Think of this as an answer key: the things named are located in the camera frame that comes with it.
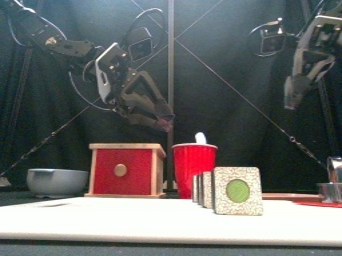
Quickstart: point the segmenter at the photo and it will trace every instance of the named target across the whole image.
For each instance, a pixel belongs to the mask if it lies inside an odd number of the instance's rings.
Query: wooden box
[[[90,144],[93,165],[86,196],[164,197],[160,144]]]

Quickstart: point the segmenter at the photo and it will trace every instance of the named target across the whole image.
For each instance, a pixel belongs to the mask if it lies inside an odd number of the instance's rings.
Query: black curtain
[[[39,1],[25,2],[33,7],[39,5]],[[69,39],[87,39],[109,47],[121,42],[136,17],[149,8],[161,8],[169,18],[168,0],[46,0],[42,16],[58,25]],[[202,131],[209,143],[220,148],[218,166],[260,167],[265,191],[315,192],[316,183],[328,181],[327,170],[289,136],[325,162],[331,148],[320,92],[311,92],[297,111],[285,110],[284,83],[292,72],[295,49],[260,58],[248,47],[250,31],[280,17],[289,32],[301,30],[301,1],[177,0],[174,13],[174,143],[194,142],[196,133]],[[5,171],[89,105],[75,94],[65,67],[39,49],[31,52],[17,46],[3,12],[0,19]],[[156,37],[161,36],[153,20],[146,19],[142,25]],[[133,65],[150,73],[168,98],[165,33],[161,52],[146,64]],[[21,85],[25,59],[31,62]],[[96,100],[97,86],[78,76],[74,79],[83,95]],[[89,144],[104,142],[160,143],[166,149],[168,134],[129,125],[116,113],[89,108],[49,144],[9,171],[9,179],[26,186],[29,168],[90,171]]]

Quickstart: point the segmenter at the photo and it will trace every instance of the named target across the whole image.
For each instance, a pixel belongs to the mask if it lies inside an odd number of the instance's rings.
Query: red plastic cup
[[[184,143],[174,149],[174,165],[178,194],[181,199],[192,198],[193,177],[216,168],[218,147],[209,144]]]

